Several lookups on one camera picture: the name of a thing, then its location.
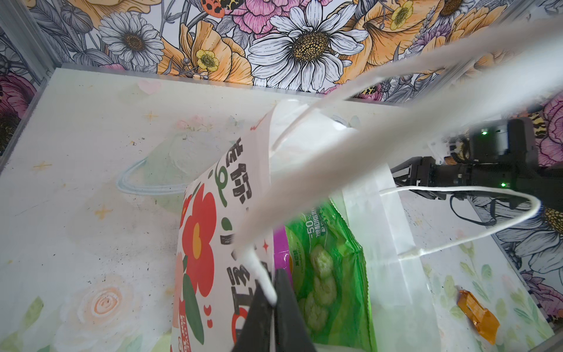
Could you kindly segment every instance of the white daisy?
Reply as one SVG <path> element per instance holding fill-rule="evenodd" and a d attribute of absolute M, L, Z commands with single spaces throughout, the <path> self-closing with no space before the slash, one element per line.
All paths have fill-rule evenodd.
<path fill-rule="evenodd" d="M 472 203 L 483 221 L 491 220 L 490 198 L 474 197 Z M 500 222 L 504 219 L 512 219 L 529 209 L 529 203 L 510 209 L 510 204 L 498 200 L 495 204 L 495 216 Z M 563 213 L 544 207 L 531 219 L 496 233 L 502 242 L 511 244 L 506 248 L 512 252 L 513 257 L 518 260 L 526 258 L 529 267 L 541 274 L 559 270 L 563 283 L 562 235 Z"/>
<path fill-rule="evenodd" d="M 131 12 L 114 12 L 100 22 L 102 40 L 120 64 L 128 70 L 156 71 L 164 44 L 152 25 Z"/>
<path fill-rule="evenodd" d="M 452 24 L 457 16 L 469 12 L 475 6 L 475 3 L 476 0 L 446 0 L 437 22 Z"/>
<path fill-rule="evenodd" d="M 356 5 L 348 5 L 337 14 L 323 20 L 323 7 L 311 0 L 305 13 L 292 7 L 289 17 L 274 16 L 270 22 L 280 33 L 257 39 L 248 49 L 252 75 L 266 79 L 268 87 L 317 91 L 325 79 L 335 82 L 350 60 L 340 60 L 337 54 L 354 55 L 364 49 L 359 43 L 368 37 L 366 30 L 341 31 L 354 15 Z"/>

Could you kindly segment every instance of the white bag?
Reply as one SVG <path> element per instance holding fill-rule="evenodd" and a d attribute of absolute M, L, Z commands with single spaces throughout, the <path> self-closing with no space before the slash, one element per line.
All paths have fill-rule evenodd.
<path fill-rule="evenodd" d="M 194 275 L 199 284 L 200 276 L 195 274 L 199 264 L 193 260 L 185 261 L 187 265 L 196 265 L 196 268 L 185 270 L 181 283 L 180 326 L 172 328 L 172 351 L 229 351 L 232 348 L 248 313 L 256 283 L 247 268 L 232 257 L 233 247 L 227 238 L 231 233 L 236 233 L 242 216 L 252 207 L 253 200 L 265 191 L 269 178 L 275 182 L 288 171 L 307 167 L 308 162 L 314 159 L 317 153 L 337 145 L 340 140 L 356 132 L 320 113 L 313 113 L 292 131 L 275 153 L 270 152 L 273 141 L 306 108 L 306 105 L 301 105 L 297 100 L 280 102 L 271 113 L 241 137 L 238 145 L 235 145 L 242 146 L 240 153 L 237 148 L 231 148 L 218 163 L 187 187 L 178 236 L 178 251 L 182 255 L 188 251 L 188 260 L 190 254 L 193 257 L 198 253 L 200 256 L 204 254 L 202 248 L 207 248 L 207 237 L 204 236 L 206 234 L 198 232 L 199 239 L 194 239 L 194 229 L 186 228 L 192 227 L 196 217 L 200 215 L 198 210 L 194 213 L 194 206 L 201 206 L 202 201 L 209 197 L 207 199 L 210 207 L 213 199 L 216 210 L 215 232 L 210 238 L 208 249 L 213 256 L 214 272 L 213 275 L 208 273 L 201 279 L 203 290 L 201 286 L 195 288 L 191 283 L 194 280 L 190 278 L 190 286 L 185 283 L 185 277 Z M 233 194 L 233 188 L 240 187 L 234 183 L 239 178 L 232 177 L 238 164 L 245 165 L 248 185 L 252 189 L 252 196 L 246 197 L 244 203 Z M 378 189 L 388 186 L 389 182 L 393 181 L 387 168 L 380 170 L 374 178 L 347 187 L 342 194 L 335 193 L 333 198 L 343 215 L 347 214 L 352 232 L 364 247 L 378 350 L 411 350 L 411 347 L 405 349 L 407 346 L 415 346 L 421 350 L 421 346 L 424 346 L 428 351 L 435 351 L 440 346 L 436 315 L 420 260 L 387 265 L 388 260 L 393 257 L 396 259 L 398 252 L 409 248 L 413 243 L 398 197 L 391 195 L 381 199 L 378 194 Z M 226 221 L 223 219 L 229 219 L 230 226 L 225 226 Z M 397 219 L 401 224 L 390 223 Z M 374 234 L 373 228 L 381 230 Z M 203 230 L 203 227 L 197 228 L 197 231 Z M 255 254 L 270 272 L 274 269 L 271 233 L 263 243 L 254 244 Z M 210 288 L 205 281 L 209 280 L 209 277 L 212 277 L 213 281 Z M 350 350 L 337 346 L 317 347 L 319 350 Z"/>

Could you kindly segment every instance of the snack bag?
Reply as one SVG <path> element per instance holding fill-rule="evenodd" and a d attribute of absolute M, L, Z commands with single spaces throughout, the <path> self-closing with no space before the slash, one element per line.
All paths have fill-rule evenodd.
<path fill-rule="evenodd" d="M 313 342 L 376 351 L 363 250 L 332 202 L 285 231 L 293 289 Z"/>

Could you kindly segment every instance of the red flower print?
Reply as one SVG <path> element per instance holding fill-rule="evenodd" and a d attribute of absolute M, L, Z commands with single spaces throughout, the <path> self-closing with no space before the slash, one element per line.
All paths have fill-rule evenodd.
<path fill-rule="evenodd" d="M 180 220 L 180 229 L 184 224 L 184 217 L 186 217 L 187 208 L 190 205 L 191 194 L 184 200 L 184 206 L 182 207 L 182 220 Z"/>
<path fill-rule="evenodd" d="M 215 233 L 217 225 L 217 211 L 213 194 L 207 193 L 203 197 L 204 185 L 198 190 L 194 198 L 192 214 L 186 220 L 182 235 L 182 248 L 187 255 L 186 274 L 203 297 L 207 297 L 213 286 L 215 265 L 213 252 L 209 242 Z"/>

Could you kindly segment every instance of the yellow flower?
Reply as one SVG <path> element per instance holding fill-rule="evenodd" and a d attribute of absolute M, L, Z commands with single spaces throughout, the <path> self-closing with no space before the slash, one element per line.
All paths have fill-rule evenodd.
<path fill-rule="evenodd" d="M 158 5 L 162 0 L 68 0 L 71 5 L 86 12 L 92 19 L 95 28 L 100 26 L 100 20 L 113 12 L 142 12 L 148 14 L 152 5 Z"/>
<path fill-rule="evenodd" d="M 209 22 L 198 22 L 195 38 L 181 24 L 179 49 L 164 38 L 162 42 L 164 55 L 158 64 L 159 74 L 168 72 L 195 79 L 206 75 L 212 81 L 252 84 L 251 66 L 244 50 L 231 38 L 221 38 Z"/>
<path fill-rule="evenodd" d="M 22 2 L 23 2 L 24 5 L 26 5 L 28 8 L 35 7 L 35 5 L 37 4 L 36 0 L 22 0 Z"/>
<path fill-rule="evenodd" d="M 333 13 L 349 3 L 340 5 Z M 367 30 L 369 35 L 361 42 L 364 49 L 358 54 L 340 55 L 341 60 L 350 60 L 352 64 L 344 68 L 344 74 L 336 83 L 346 83 L 364 71 L 393 60 L 397 46 L 399 54 L 405 52 L 433 8 L 434 15 L 428 26 L 436 22 L 444 7 L 444 0 L 408 0 L 402 6 L 391 1 L 386 4 L 384 6 L 378 1 L 364 16 L 357 18 L 354 15 L 344 26 L 343 30 Z"/>
<path fill-rule="evenodd" d="M 456 19 L 452 23 L 452 31 L 447 37 L 441 35 L 439 37 L 433 38 L 428 42 L 428 44 L 424 46 L 422 52 L 428 52 L 443 45 L 453 43 L 462 38 L 466 38 L 469 35 L 478 32 L 479 30 L 487 28 L 491 23 L 499 18 L 499 16 L 504 10 L 506 10 L 506 8 L 507 5 L 498 6 L 493 10 L 489 10 L 488 7 L 482 7 L 479 10 L 472 8 L 468 13 L 461 14 L 456 17 Z M 512 57 L 512 55 L 512 52 L 507 51 L 490 52 L 477 60 L 477 62 L 474 63 L 473 67 L 470 67 L 465 73 L 463 73 L 460 79 L 466 79 L 480 75 L 485 68 L 500 64 L 502 61 Z M 442 71 L 443 68 L 435 68 L 420 72 L 423 75 L 420 76 L 418 80 L 420 81 L 422 79 L 428 78 L 433 73 L 440 74 Z"/>
<path fill-rule="evenodd" d="M 398 7 L 391 16 L 391 30 L 401 28 L 407 19 L 413 15 L 413 2 L 408 0 L 401 7 Z"/>
<path fill-rule="evenodd" d="M 219 60 L 215 57 L 215 53 L 209 50 L 198 50 L 195 53 L 198 58 L 198 66 L 207 72 L 215 72 L 219 68 Z"/>

